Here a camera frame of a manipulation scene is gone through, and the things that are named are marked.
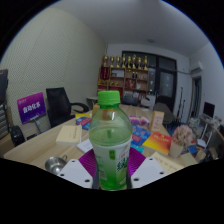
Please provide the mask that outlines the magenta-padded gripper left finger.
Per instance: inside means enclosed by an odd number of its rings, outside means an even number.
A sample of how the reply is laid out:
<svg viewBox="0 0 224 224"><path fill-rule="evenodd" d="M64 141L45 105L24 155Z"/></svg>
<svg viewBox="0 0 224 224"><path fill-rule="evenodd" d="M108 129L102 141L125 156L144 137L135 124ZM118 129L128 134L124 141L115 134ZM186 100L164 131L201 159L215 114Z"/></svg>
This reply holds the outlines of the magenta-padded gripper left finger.
<svg viewBox="0 0 224 224"><path fill-rule="evenodd" d="M99 175L94 151L88 151L79 159L71 159L58 176L84 188L98 189Z"/></svg>

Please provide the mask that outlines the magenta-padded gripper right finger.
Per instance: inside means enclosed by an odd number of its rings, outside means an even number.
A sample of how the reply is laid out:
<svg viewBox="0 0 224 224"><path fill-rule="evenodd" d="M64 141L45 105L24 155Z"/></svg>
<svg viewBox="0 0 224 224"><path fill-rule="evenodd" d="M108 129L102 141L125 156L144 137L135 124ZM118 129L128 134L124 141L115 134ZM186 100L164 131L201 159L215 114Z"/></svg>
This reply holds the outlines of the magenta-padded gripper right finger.
<svg viewBox="0 0 224 224"><path fill-rule="evenodd" d="M134 148L130 148L127 164L127 188L141 188L167 176L167 172L153 157L145 157Z"/></svg>

